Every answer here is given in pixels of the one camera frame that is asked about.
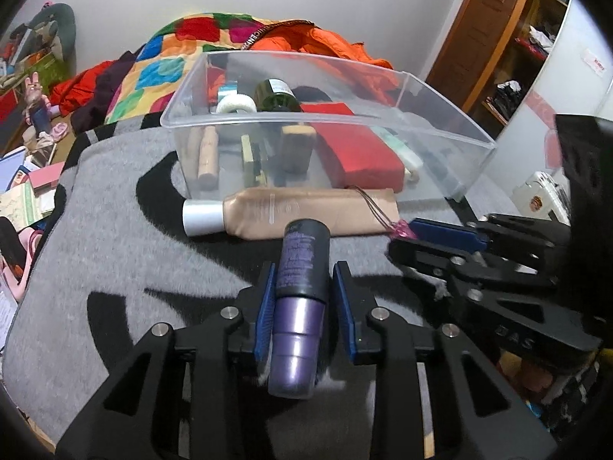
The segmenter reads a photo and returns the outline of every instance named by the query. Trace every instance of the wooden door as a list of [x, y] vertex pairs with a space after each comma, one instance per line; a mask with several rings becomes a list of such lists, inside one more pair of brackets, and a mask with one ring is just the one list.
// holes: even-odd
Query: wooden door
[[462, 107], [490, 60], [517, 0], [465, 0], [427, 82]]

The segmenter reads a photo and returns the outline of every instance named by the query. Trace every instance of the black and gray blanket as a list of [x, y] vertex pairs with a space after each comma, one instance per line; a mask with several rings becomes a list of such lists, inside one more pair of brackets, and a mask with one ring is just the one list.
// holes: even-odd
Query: black and gray blanket
[[[11, 328], [4, 381], [17, 406], [54, 441], [156, 322], [201, 322], [253, 284], [281, 240], [241, 241], [224, 233], [189, 239], [182, 226], [183, 179], [171, 131], [159, 114], [80, 135], [66, 161], [56, 209], [25, 299]], [[477, 216], [517, 213], [481, 176], [467, 195]], [[403, 205], [415, 216], [459, 224], [444, 201]], [[333, 238], [330, 265], [347, 260], [378, 303], [422, 324], [421, 296], [435, 287], [403, 278], [384, 255], [387, 237]], [[331, 344], [314, 398], [272, 398], [253, 386], [254, 458], [368, 458], [374, 368], [352, 367]]]

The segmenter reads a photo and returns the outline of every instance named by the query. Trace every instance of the transparent plastic bin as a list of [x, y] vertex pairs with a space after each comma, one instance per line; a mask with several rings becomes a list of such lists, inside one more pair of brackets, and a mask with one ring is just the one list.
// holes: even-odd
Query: transparent plastic bin
[[[271, 78], [285, 81], [301, 104], [309, 104], [314, 94], [324, 93], [330, 102], [346, 104], [354, 115], [215, 113], [217, 90], [224, 81], [235, 81], [238, 93], [253, 97], [256, 85]], [[304, 86], [317, 88], [319, 92], [300, 88]], [[444, 197], [460, 200], [496, 147], [491, 137], [468, 116], [412, 74], [300, 53], [203, 53], [164, 110], [161, 124], [174, 130], [179, 162], [192, 199], [223, 200], [246, 185], [253, 185], [251, 175], [243, 173], [242, 135], [249, 135], [251, 144], [256, 144], [263, 155], [260, 167], [265, 178], [256, 182], [257, 185], [330, 188], [340, 184], [330, 174], [330, 161], [326, 160], [330, 157], [329, 151], [321, 148], [322, 130], [330, 132], [342, 127], [346, 131], [347, 125], [352, 125], [353, 143], [360, 143], [365, 127], [372, 132], [387, 133], [396, 141], [395, 145], [398, 142], [406, 145], [423, 163], [417, 181], [407, 178], [402, 189], [396, 189], [398, 203]], [[295, 124], [308, 124], [318, 133], [308, 170], [303, 174], [284, 171], [278, 153], [281, 127]], [[215, 126], [219, 137], [219, 175], [215, 188], [200, 184], [197, 178], [200, 141], [204, 128], [209, 125]], [[394, 153], [388, 151], [386, 157], [393, 158]], [[369, 188], [390, 186], [385, 184], [385, 179], [366, 178], [366, 181], [372, 182], [366, 186]]]

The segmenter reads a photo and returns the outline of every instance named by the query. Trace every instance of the white cap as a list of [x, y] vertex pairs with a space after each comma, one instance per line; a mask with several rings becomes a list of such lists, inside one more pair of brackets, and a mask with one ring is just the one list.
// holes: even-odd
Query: white cap
[[224, 203], [220, 200], [191, 200], [183, 203], [183, 228], [188, 237], [223, 232]]

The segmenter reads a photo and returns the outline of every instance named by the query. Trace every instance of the purple bottle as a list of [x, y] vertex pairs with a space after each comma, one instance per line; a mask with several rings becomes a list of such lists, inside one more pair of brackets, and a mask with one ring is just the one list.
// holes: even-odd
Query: purple bottle
[[329, 289], [330, 230], [314, 219], [285, 228], [277, 274], [269, 393], [307, 399], [315, 389]]

